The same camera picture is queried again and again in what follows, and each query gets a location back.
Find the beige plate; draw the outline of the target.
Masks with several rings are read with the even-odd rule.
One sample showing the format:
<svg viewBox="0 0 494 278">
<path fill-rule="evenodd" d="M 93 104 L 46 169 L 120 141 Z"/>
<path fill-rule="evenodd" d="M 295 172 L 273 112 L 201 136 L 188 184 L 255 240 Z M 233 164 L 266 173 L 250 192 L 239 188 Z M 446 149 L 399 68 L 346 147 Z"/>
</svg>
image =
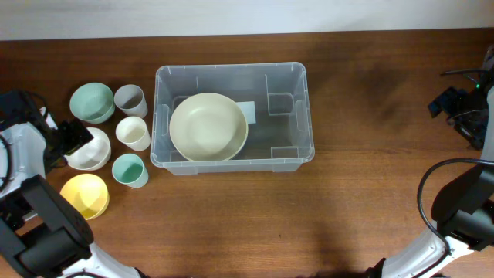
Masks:
<svg viewBox="0 0 494 278">
<path fill-rule="evenodd" d="M 245 146 L 249 124 L 232 99 L 199 93 L 174 110 L 169 133 L 175 149 L 189 161 L 227 161 Z"/>
</svg>

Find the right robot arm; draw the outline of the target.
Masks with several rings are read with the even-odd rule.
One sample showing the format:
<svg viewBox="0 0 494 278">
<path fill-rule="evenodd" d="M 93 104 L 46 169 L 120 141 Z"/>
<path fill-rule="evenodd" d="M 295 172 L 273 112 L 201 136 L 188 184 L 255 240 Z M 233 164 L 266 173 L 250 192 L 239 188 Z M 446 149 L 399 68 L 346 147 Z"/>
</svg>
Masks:
<svg viewBox="0 0 494 278">
<path fill-rule="evenodd" d="M 493 48 L 487 49 L 479 68 L 454 73 L 473 81 L 472 91 L 449 87 L 428 110 L 432 117 L 446 114 L 448 125 L 481 156 L 448 159 L 425 172 L 416 195 L 425 231 L 397 255 L 368 268 L 366 277 L 438 277 L 449 263 L 493 244 Z M 440 167 L 463 162 L 472 168 L 445 185 L 426 214 L 422 197 L 429 176 Z"/>
</svg>

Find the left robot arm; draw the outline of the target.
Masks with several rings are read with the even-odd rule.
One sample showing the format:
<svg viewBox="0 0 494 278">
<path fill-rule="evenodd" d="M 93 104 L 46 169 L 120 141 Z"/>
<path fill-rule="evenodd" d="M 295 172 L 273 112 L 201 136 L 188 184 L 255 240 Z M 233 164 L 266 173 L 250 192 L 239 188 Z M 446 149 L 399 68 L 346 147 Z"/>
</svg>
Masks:
<svg viewBox="0 0 494 278">
<path fill-rule="evenodd" d="M 22 277 L 142 277 L 103 251 L 84 219 L 46 180 L 93 136 L 80 120 L 55 124 L 38 94 L 1 95 L 1 255 Z"/>
</svg>

